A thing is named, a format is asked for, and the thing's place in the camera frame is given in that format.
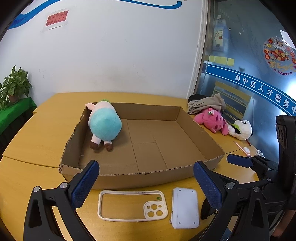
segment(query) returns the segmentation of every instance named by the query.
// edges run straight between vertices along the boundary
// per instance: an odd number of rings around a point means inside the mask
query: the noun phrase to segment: potted plant
[[[5,109],[9,104],[19,100],[24,94],[28,97],[32,88],[28,78],[28,72],[20,68],[12,68],[11,74],[5,77],[3,84],[0,84],[0,110]]]

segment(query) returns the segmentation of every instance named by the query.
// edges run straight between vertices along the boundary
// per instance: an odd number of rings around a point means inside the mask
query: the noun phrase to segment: metal screw
[[[227,189],[232,189],[233,188],[233,185],[231,183],[226,183],[225,186],[226,186]]]
[[[253,187],[255,192],[260,192],[260,188],[259,187]]]
[[[66,188],[68,186],[68,183],[61,183],[60,188]]]
[[[33,189],[34,192],[38,192],[39,190],[40,190],[40,187],[38,187],[38,186],[34,187],[34,189]]]

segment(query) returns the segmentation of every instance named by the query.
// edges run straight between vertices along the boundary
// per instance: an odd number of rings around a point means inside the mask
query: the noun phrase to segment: pig plush toy
[[[106,150],[111,151],[113,149],[112,140],[117,137],[122,127],[122,122],[114,107],[108,100],[102,100],[96,105],[88,103],[85,106],[91,110],[88,121],[93,134],[90,148],[97,149],[103,141]]]
[[[201,111],[194,117],[194,121],[198,124],[204,124],[213,133],[221,130],[222,134],[228,134],[228,127],[225,119],[221,116],[220,111],[213,108],[207,108]]]

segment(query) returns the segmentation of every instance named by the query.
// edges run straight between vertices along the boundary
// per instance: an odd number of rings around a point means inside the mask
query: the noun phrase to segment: cardboard box
[[[193,164],[202,160],[214,169],[222,148],[177,106],[112,103],[122,121],[113,150],[89,147],[90,110],[85,108],[68,140],[59,172],[67,181],[88,164],[98,161],[100,175],[93,189],[152,186],[193,177]]]

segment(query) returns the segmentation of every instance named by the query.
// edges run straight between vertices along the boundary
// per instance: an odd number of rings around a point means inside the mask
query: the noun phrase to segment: gray cloth bag
[[[226,104],[220,94],[215,94],[213,97],[206,97],[200,100],[192,100],[188,103],[187,113],[190,115],[197,114],[201,110],[212,107],[215,110],[224,111]]]

